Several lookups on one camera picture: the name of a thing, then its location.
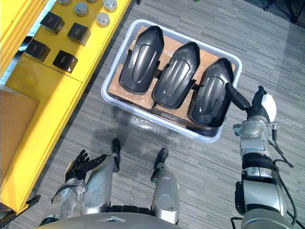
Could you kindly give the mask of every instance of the yellow shelf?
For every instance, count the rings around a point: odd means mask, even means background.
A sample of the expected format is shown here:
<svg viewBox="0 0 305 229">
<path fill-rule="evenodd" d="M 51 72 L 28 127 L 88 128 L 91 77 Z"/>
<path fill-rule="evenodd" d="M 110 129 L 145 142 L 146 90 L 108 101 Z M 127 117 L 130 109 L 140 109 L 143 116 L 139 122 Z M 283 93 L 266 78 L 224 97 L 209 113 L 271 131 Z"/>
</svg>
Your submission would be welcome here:
<svg viewBox="0 0 305 229">
<path fill-rule="evenodd" d="M 118 9 L 108 12 L 111 22 L 106 28 L 98 27 L 95 22 L 97 13 L 105 12 L 102 0 L 87 3 L 90 13 L 85 17 L 76 16 L 73 7 L 77 2 L 86 0 L 74 0 L 68 6 L 56 2 L 51 12 L 62 17 L 64 27 L 58 35 L 40 27 L 34 36 L 51 49 L 47 58 L 42 63 L 23 55 L 7 81 L 7 87 L 40 102 L 0 189 L 0 202 L 17 214 L 27 208 L 26 201 L 31 190 L 130 1 L 119 0 Z M 73 22 L 90 28 L 91 36 L 85 46 L 67 38 Z M 77 57 L 72 73 L 52 65 L 59 50 Z"/>
<path fill-rule="evenodd" d="M 24 37 L 48 0 L 1 0 L 0 19 L 8 20 L 6 30 L 0 30 L 0 76 L 3 75 Z"/>
</svg>

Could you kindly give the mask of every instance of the white plastic bin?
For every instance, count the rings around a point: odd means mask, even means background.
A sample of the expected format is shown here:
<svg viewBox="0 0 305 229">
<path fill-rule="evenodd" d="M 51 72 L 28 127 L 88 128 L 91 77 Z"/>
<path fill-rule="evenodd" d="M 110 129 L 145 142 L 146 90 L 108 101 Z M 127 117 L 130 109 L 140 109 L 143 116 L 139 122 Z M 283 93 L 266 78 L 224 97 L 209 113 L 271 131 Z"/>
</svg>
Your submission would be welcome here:
<svg viewBox="0 0 305 229">
<path fill-rule="evenodd" d="M 114 77 L 114 75 L 116 73 L 117 67 L 120 63 L 124 64 L 129 46 L 132 43 L 132 41 L 134 40 L 134 38 L 136 37 L 140 27 L 141 26 L 149 27 L 151 25 L 157 25 L 157 24 L 150 22 L 150 21 L 146 21 L 146 20 L 136 20 L 130 25 L 130 27 L 126 33 L 125 39 L 124 39 L 122 45 L 120 46 L 120 49 L 119 49 L 118 53 L 116 54 L 115 59 L 111 65 L 110 71 L 109 71 L 108 75 L 106 76 L 106 79 L 102 85 L 102 88 L 101 88 L 102 97 L 104 98 L 104 100 L 106 100 L 110 104 L 118 106 L 135 115 L 139 115 L 143 118 L 150 119 L 155 123 L 158 123 L 162 126 L 175 130 L 181 134 L 184 134 L 188 137 L 191 137 L 191 138 L 201 141 L 203 143 L 215 142 L 221 134 L 223 125 L 219 128 L 213 128 L 212 130 L 198 130 L 198 131 L 189 130 L 189 129 L 183 128 L 173 122 L 170 122 L 160 116 L 151 114 L 145 110 L 142 110 L 141 108 L 135 107 L 124 101 L 121 101 L 118 98 L 112 96 L 108 92 L 108 88 L 112 82 L 112 78 Z M 236 87 L 239 76 L 242 71 L 242 62 L 240 61 L 240 59 L 238 57 L 236 57 L 230 53 L 227 53 L 223 50 L 217 49 L 211 45 L 202 43 L 200 41 L 197 41 L 195 39 L 184 36 L 180 33 L 172 31 L 170 29 L 167 29 L 163 26 L 160 26 L 160 25 L 158 25 L 158 26 L 163 30 L 163 34 L 165 36 L 168 36 L 176 41 L 179 41 L 182 44 L 185 44 L 187 42 L 196 42 L 202 50 L 208 51 L 219 57 L 227 58 L 231 63 L 233 63 L 235 65 L 233 86 Z"/>
</svg>

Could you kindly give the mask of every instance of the chair leg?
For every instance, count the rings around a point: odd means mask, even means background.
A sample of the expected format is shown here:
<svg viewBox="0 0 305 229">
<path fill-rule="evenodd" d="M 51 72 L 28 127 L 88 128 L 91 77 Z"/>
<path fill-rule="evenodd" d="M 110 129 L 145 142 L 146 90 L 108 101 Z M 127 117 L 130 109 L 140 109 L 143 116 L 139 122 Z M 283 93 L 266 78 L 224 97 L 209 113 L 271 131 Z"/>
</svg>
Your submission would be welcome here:
<svg viewBox="0 0 305 229">
<path fill-rule="evenodd" d="M 292 10 L 292 7 L 291 7 L 291 2 L 288 1 L 288 0 L 284 0 L 284 2 L 286 3 L 286 6 L 289 10 L 289 13 L 290 13 L 290 21 L 292 23 L 297 23 L 297 16 L 295 15 L 294 11 Z"/>
<path fill-rule="evenodd" d="M 269 4 L 264 8 L 264 11 L 267 11 L 274 3 L 276 0 L 270 0 Z"/>
</svg>

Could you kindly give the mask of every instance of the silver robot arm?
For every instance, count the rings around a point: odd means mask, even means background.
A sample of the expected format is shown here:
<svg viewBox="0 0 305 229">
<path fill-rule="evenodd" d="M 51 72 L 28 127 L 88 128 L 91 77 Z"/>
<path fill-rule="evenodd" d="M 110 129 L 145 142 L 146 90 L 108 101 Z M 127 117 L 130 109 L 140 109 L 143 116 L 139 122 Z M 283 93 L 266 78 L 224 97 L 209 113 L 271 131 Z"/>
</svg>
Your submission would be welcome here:
<svg viewBox="0 0 305 229">
<path fill-rule="evenodd" d="M 283 182 L 268 150 L 269 126 L 276 140 L 275 102 L 262 86 L 252 106 L 231 84 L 226 85 L 226 90 L 230 100 L 248 115 L 247 120 L 233 126 L 240 137 L 243 167 L 242 180 L 236 183 L 235 191 L 236 210 L 244 215 L 242 229 L 292 229 L 285 218 Z"/>
</svg>

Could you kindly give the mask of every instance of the silver cylindrical weight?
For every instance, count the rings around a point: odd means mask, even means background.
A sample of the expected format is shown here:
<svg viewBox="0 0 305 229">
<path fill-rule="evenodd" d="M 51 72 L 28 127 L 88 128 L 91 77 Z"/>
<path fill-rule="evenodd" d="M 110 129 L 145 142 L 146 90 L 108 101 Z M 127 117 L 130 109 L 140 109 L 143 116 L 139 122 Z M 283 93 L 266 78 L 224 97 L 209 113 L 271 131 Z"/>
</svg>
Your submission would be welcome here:
<svg viewBox="0 0 305 229">
<path fill-rule="evenodd" d="M 107 13 L 99 13 L 96 16 L 96 21 L 97 21 L 98 25 L 101 27 L 106 27 L 110 24 L 110 18 Z"/>
<path fill-rule="evenodd" d="M 118 8 L 116 0 L 104 0 L 104 6 L 109 12 L 114 12 Z"/>
<path fill-rule="evenodd" d="M 74 11 L 78 16 L 83 17 L 88 14 L 89 10 L 86 3 L 79 2 L 74 6 Z"/>
<path fill-rule="evenodd" d="M 69 5 L 72 0 L 57 0 L 61 5 L 66 6 Z"/>
</svg>

